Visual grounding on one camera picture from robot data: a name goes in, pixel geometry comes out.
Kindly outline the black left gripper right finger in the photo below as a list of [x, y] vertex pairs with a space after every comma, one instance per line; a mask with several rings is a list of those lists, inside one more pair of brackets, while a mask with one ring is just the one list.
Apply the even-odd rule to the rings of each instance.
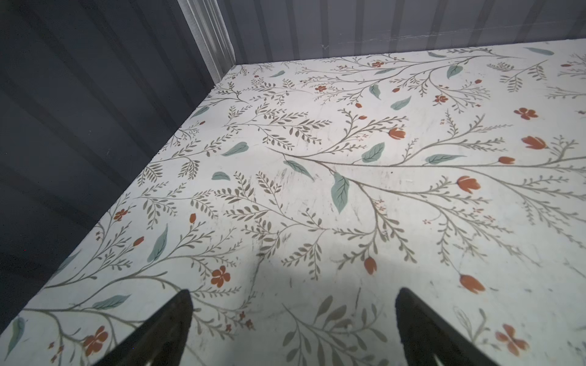
[[398, 332], [409, 365], [494, 365], [412, 290], [395, 300]]

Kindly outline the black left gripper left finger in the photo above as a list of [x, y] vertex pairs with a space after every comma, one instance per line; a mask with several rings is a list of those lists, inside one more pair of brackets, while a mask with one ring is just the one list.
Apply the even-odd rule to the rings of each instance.
[[189, 291], [179, 291], [98, 365], [178, 365], [192, 323]]

